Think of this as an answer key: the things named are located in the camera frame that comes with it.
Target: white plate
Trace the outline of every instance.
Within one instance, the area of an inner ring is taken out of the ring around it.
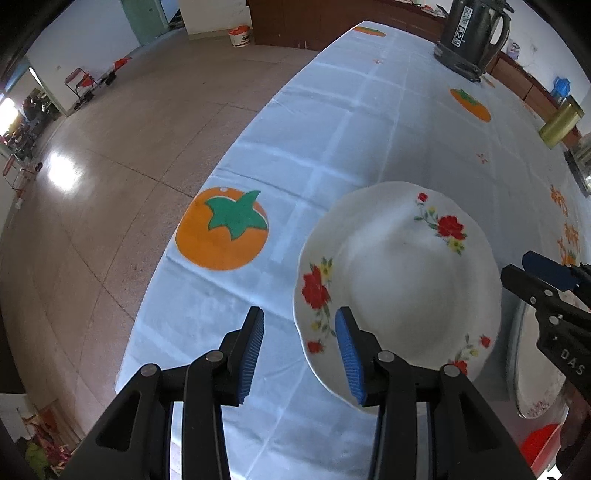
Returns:
[[[571,292],[560,292],[562,300],[587,308]],[[561,398],[565,377],[538,350],[540,337],[535,309],[521,302],[515,312],[509,338],[507,357],[507,387],[519,414],[525,419],[536,419]]]
[[[486,236],[452,200],[411,183],[380,183],[344,196],[316,225],[294,292],[312,371],[358,406],[333,333],[341,306],[382,348],[421,367],[455,362],[474,380],[499,331],[501,281]]]

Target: orange persimmon print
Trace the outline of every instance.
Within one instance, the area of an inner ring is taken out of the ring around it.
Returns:
[[[178,226],[179,251],[211,270],[233,270],[251,262],[269,234],[267,215],[256,201],[259,194],[224,187],[201,192]]]
[[[380,30],[376,30],[374,28],[368,27],[355,27],[353,30],[356,32],[367,33],[367,35],[375,35],[376,37],[385,37],[386,34],[384,32],[380,32]]]
[[[491,121],[491,114],[488,109],[476,100],[472,95],[466,93],[464,90],[457,90],[452,88],[449,90],[452,96],[468,110],[472,115],[478,117],[483,122]]]

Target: orange print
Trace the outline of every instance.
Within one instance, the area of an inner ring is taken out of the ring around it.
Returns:
[[[380,32],[380,30],[376,30],[374,28],[368,27],[355,27],[353,30],[356,32],[367,33],[367,35],[375,35],[376,37],[385,37],[386,34],[384,32]]]
[[[560,249],[560,259],[563,265],[576,265],[577,264],[577,254],[573,252],[572,249],[566,249],[564,246],[564,240],[562,237],[558,242],[558,248]]]
[[[191,262],[211,270],[233,270],[252,261],[269,235],[260,191],[215,187],[197,195],[181,220],[175,241]]]
[[[574,227],[574,225],[569,225],[568,223],[564,223],[564,236],[566,237],[566,241],[570,243],[579,251],[579,232]]]
[[[482,105],[478,100],[476,100],[472,95],[466,93],[464,90],[458,90],[452,88],[449,90],[452,96],[460,102],[466,110],[468,110],[472,115],[479,118],[483,122],[490,122],[491,121],[491,114],[488,109]]]
[[[560,208],[562,208],[562,213],[565,217],[569,216],[569,209],[566,206],[566,199],[564,198],[564,196],[562,195],[562,193],[560,193],[559,189],[555,189],[554,185],[550,185],[550,198],[552,198],[552,201],[558,205]]]

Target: white bucket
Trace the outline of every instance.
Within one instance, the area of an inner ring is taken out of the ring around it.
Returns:
[[[248,45],[250,39],[250,28],[247,25],[241,25],[240,27],[234,28],[228,32],[232,45],[235,47],[243,47]]]

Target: wall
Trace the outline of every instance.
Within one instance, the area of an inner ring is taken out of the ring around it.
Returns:
[[[77,101],[64,79],[76,68],[100,77],[139,47],[119,0],[75,0],[27,52],[33,69],[65,110]]]
[[[7,97],[12,99],[14,106],[20,110],[22,102],[29,95],[29,93],[33,91],[34,88],[43,90],[41,85],[39,85],[35,80],[35,77],[33,77],[31,72],[27,70],[10,89]]]
[[[178,12],[178,0],[161,0],[162,10],[166,16],[166,21],[170,22],[174,14]]]
[[[252,26],[246,0],[178,0],[178,4],[190,35]]]
[[[564,41],[524,1],[508,0],[508,2],[515,10],[514,14],[509,12],[511,17],[509,38],[521,47],[517,62],[549,92],[554,88],[554,79],[557,76],[567,77],[570,80],[571,94],[575,100],[581,102],[587,95],[591,83]],[[433,8],[435,4],[439,4],[449,11],[452,0],[428,0],[427,3]],[[496,42],[500,32],[499,22],[493,42]]]

